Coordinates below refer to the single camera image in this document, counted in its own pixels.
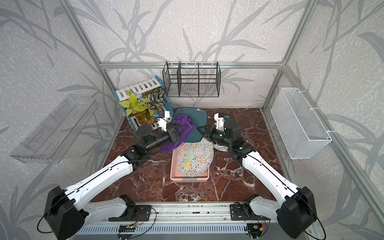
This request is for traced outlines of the dark green square plate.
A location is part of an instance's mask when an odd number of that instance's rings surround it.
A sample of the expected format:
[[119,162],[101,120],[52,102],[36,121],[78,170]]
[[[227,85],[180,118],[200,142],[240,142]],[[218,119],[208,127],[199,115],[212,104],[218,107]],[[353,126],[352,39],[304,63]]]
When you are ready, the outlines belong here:
[[199,108],[179,107],[174,112],[174,117],[185,114],[192,119],[195,128],[186,136],[184,143],[198,143],[203,139],[203,135],[199,132],[197,127],[204,127],[207,125],[208,115],[207,112]]

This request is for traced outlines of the colourful patterned round plate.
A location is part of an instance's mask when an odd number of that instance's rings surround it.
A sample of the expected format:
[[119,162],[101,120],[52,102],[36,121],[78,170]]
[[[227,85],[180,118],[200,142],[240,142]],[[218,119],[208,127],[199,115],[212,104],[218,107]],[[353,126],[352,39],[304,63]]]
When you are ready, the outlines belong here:
[[214,158],[211,142],[202,139],[198,143],[183,143],[176,150],[176,166],[186,177],[198,177],[207,171]]

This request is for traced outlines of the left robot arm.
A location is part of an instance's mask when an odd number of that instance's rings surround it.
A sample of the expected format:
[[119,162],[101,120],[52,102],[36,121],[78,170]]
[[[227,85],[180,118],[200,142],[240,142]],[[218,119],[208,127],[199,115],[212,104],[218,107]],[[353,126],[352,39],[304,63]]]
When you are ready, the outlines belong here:
[[75,235],[91,216],[84,208],[95,196],[139,168],[153,150],[166,144],[183,143],[192,130],[186,125],[166,124],[166,131],[155,133],[150,125],[142,125],[134,133],[135,144],[110,164],[77,184],[51,189],[43,214],[51,233],[58,240]]

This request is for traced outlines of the purple cloth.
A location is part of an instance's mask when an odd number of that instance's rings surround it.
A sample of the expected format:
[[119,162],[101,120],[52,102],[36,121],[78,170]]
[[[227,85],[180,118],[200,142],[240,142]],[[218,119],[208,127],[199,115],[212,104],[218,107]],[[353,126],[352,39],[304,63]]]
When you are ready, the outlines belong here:
[[185,114],[177,115],[174,117],[175,125],[173,129],[177,131],[176,141],[174,143],[167,143],[164,147],[161,147],[163,152],[172,152],[177,149],[195,128],[193,120]]

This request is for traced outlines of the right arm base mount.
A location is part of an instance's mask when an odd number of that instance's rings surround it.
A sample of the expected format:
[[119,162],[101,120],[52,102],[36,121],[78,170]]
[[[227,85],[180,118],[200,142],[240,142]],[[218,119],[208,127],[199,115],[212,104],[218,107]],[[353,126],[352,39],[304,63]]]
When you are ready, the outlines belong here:
[[250,202],[251,200],[255,199],[259,195],[253,194],[241,203],[235,202],[230,205],[230,212],[231,212],[231,220],[232,221],[255,221],[255,220],[261,220],[261,217],[263,217],[265,220],[270,220],[269,218],[265,216],[258,216],[254,214],[254,212],[251,209]]

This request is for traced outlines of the striped plaid round plate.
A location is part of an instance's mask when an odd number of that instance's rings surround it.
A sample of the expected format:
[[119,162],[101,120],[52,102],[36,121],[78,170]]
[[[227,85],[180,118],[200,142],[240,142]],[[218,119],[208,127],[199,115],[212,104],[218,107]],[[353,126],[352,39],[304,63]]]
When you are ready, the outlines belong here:
[[223,145],[213,144],[213,147],[214,147],[215,150],[218,150],[218,151],[221,151],[221,152],[227,152],[228,151],[228,147],[223,146]]

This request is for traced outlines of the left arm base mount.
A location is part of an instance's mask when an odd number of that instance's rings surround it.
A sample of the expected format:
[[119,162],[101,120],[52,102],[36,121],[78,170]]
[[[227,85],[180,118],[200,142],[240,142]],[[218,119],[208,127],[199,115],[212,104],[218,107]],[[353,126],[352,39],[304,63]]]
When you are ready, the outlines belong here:
[[109,222],[149,221],[152,209],[151,205],[137,205],[127,195],[120,195],[119,199],[124,201],[126,209],[120,216],[108,218]]

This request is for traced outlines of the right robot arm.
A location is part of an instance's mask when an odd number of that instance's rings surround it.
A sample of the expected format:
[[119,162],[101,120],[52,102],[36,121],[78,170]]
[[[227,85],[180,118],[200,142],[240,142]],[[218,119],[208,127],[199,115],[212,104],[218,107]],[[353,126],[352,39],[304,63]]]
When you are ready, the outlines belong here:
[[293,239],[318,220],[312,191],[307,187],[299,188],[271,167],[243,139],[236,120],[226,120],[222,131],[215,125],[200,126],[197,131],[210,142],[227,147],[232,158],[255,175],[275,197],[273,201],[262,197],[252,199],[249,206],[253,214],[278,222],[282,230]]

